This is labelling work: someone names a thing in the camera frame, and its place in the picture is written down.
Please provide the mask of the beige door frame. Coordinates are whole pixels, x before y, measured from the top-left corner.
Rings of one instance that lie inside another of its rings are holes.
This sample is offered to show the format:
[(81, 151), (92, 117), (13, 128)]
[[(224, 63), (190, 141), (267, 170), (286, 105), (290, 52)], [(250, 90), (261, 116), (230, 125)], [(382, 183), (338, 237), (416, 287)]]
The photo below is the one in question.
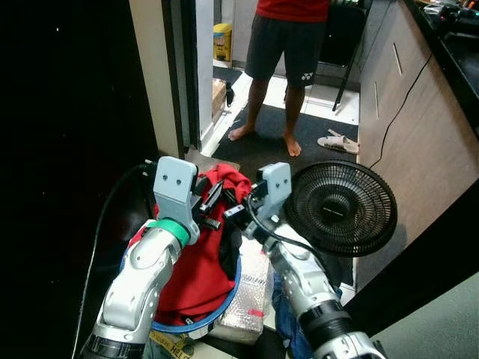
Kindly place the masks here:
[(126, 0), (163, 156), (197, 153), (213, 128), (216, 0)]

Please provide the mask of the black chair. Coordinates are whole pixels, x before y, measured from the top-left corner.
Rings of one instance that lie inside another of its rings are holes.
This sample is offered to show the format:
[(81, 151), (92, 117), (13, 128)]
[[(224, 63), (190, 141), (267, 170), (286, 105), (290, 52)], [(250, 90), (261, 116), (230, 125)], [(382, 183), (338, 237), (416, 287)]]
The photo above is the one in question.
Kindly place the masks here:
[(329, 5), (326, 39), (320, 51), (319, 63), (341, 67), (344, 70), (338, 95), (332, 105), (333, 112), (338, 112), (348, 85), (368, 20), (369, 2), (370, 0), (331, 0)]

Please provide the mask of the blue rimmed laundry basket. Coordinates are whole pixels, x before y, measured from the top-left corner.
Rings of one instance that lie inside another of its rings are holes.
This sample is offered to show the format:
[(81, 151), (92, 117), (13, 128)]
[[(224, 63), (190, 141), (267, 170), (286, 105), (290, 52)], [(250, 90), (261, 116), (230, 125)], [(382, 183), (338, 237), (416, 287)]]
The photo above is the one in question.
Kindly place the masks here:
[(158, 309), (150, 329), (163, 333), (189, 333), (211, 325), (225, 314), (237, 296), (242, 280), (242, 268), (242, 254), (239, 254), (235, 263), (235, 274), (228, 281), (231, 287), (227, 292), (191, 307)]

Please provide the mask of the blue jeans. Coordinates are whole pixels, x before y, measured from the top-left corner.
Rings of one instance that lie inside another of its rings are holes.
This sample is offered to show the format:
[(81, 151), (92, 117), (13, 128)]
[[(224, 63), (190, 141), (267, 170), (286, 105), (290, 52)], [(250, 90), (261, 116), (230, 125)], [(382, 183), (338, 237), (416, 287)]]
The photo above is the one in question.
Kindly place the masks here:
[(314, 350), (309, 345), (307, 336), (302, 332), (297, 315), (293, 312), (285, 296), (283, 281), (278, 274), (272, 276), (271, 301), (275, 314), (276, 331), (284, 348), (292, 359), (314, 359)]

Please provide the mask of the bubble wrap package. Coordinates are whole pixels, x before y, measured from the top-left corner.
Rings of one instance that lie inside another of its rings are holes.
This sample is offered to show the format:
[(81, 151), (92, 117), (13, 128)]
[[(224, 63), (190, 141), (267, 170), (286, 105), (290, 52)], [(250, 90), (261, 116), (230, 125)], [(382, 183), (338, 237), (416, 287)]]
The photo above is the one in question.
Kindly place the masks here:
[(259, 242), (243, 239), (239, 247), (237, 290), (211, 335), (218, 339), (253, 345), (263, 333), (264, 318), (272, 301), (272, 266)]

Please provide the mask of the dark floor mat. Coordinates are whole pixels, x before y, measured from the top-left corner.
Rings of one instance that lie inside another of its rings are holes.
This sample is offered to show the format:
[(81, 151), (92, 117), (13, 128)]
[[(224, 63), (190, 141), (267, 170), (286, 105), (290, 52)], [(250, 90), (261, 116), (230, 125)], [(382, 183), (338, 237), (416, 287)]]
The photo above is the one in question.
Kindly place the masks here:
[(284, 129), (284, 109), (263, 105), (257, 117), (256, 131), (236, 141), (223, 137), (212, 157), (239, 165), (239, 171), (252, 180), (256, 178), (260, 168), (272, 163), (288, 163), (291, 173), (296, 174), (308, 165), (329, 159), (351, 162), (356, 160), (356, 155), (340, 153), (316, 143), (317, 139), (328, 136), (329, 130), (355, 140), (357, 135), (355, 124), (301, 114), (294, 129), (296, 140), (302, 148), (297, 157), (292, 157), (287, 152), (283, 139)]

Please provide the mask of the wooden cabinet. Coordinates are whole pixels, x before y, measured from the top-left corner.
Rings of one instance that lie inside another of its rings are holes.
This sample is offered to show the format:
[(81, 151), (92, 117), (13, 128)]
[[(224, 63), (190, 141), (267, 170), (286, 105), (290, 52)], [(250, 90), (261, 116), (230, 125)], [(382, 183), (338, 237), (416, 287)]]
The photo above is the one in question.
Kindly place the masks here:
[(479, 177), (478, 140), (410, 10), (380, 2), (361, 75), (357, 160), (397, 199), (398, 223), (383, 249), (356, 260), (369, 284)]

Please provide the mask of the person in red shirt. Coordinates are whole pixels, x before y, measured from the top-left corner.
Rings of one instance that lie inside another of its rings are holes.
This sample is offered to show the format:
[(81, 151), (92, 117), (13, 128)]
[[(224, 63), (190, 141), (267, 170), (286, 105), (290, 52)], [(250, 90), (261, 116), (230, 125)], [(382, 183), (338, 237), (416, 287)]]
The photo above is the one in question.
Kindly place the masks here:
[(244, 74), (250, 76), (246, 122), (227, 134), (237, 141), (254, 132), (278, 61), (284, 59), (285, 127), (283, 141), (288, 154), (301, 154), (295, 136), (305, 87), (314, 80), (326, 35), (332, 0), (257, 0), (251, 25)]

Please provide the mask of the black floor fan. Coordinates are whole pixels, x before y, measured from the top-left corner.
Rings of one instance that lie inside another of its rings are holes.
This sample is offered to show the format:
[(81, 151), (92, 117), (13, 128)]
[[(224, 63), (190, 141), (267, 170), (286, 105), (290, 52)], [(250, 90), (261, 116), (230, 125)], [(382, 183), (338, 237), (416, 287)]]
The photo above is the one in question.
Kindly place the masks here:
[(376, 253), (396, 232), (397, 199), (376, 172), (332, 159), (292, 175), (284, 218), (316, 250), (338, 257)]

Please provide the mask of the red cloth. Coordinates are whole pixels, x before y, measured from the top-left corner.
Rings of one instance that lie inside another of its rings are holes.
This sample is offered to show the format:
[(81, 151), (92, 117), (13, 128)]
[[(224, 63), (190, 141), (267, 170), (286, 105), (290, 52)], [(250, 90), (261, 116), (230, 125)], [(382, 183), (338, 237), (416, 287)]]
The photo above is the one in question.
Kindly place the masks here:
[[(159, 291), (157, 310), (191, 307), (212, 300), (231, 287), (228, 281), (235, 274), (235, 263), (240, 254), (240, 234), (236, 226), (223, 218), (223, 212), (239, 204), (237, 199), (250, 192), (252, 182), (230, 163), (218, 163), (206, 171), (198, 170), (199, 174), (208, 177), (213, 185), (222, 181), (222, 195), (208, 218), (196, 222), (201, 235), (195, 244), (182, 247), (174, 237), (179, 256), (172, 264), (170, 280)], [(157, 226), (156, 203), (153, 209), (155, 220), (141, 227), (132, 239), (134, 243), (140, 242), (147, 230), (164, 230)]]

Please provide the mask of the black countertop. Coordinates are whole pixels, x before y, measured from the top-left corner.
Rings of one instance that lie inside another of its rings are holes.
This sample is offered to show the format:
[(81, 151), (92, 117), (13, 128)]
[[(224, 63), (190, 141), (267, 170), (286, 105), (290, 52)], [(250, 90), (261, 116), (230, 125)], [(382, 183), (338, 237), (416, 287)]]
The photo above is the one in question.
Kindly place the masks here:
[(474, 133), (479, 130), (478, 34), (461, 31), (460, 6), (400, 0), (411, 11)]

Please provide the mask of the yellow container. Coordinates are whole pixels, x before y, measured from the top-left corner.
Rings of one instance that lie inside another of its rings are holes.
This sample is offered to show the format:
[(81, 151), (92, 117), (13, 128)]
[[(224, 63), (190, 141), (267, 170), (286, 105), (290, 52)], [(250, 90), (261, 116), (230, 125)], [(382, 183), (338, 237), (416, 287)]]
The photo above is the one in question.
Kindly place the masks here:
[(232, 61), (232, 33), (233, 26), (230, 23), (218, 23), (213, 25), (213, 59), (215, 61)]

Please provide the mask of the brown cardboard box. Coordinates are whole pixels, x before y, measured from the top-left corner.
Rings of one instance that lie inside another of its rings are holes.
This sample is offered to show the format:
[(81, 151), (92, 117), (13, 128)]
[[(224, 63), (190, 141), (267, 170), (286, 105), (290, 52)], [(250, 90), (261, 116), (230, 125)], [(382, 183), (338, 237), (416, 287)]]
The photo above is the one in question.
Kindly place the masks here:
[(229, 89), (230, 85), (228, 82), (222, 81), (222, 79), (217, 78), (214, 78), (212, 80), (211, 118), (213, 122), (216, 122), (216, 120), (219, 119), (220, 114), (222, 113), (223, 106), (225, 106), (227, 92)]

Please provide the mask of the beige sandal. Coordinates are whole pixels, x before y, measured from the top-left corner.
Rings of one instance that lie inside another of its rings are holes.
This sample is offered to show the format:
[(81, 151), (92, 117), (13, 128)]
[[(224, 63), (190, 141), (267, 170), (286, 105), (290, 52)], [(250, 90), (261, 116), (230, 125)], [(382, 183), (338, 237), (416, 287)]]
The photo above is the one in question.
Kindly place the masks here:
[(328, 129), (328, 131), (333, 136), (339, 137), (339, 139), (342, 141), (342, 147), (345, 153), (352, 153), (353, 155), (359, 154), (360, 143), (358, 141), (349, 139), (345, 135), (342, 135), (333, 129)]
[(316, 143), (318, 146), (329, 148), (329, 150), (337, 150), (345, 153), (342, 147), (342, 141), (339, 137), (329, 135), (322, 138), (317, 139)]

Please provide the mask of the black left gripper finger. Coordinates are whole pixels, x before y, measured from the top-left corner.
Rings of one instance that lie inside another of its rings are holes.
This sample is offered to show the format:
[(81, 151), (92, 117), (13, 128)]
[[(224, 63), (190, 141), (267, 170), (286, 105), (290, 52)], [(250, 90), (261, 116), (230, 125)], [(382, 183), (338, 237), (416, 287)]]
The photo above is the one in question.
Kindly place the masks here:
[(222, 195), (223, 182), (219, 181), (209, 188), (207, 196), (201, 201), (201, 215), (208, 216), (218, 205), (220, 195)]

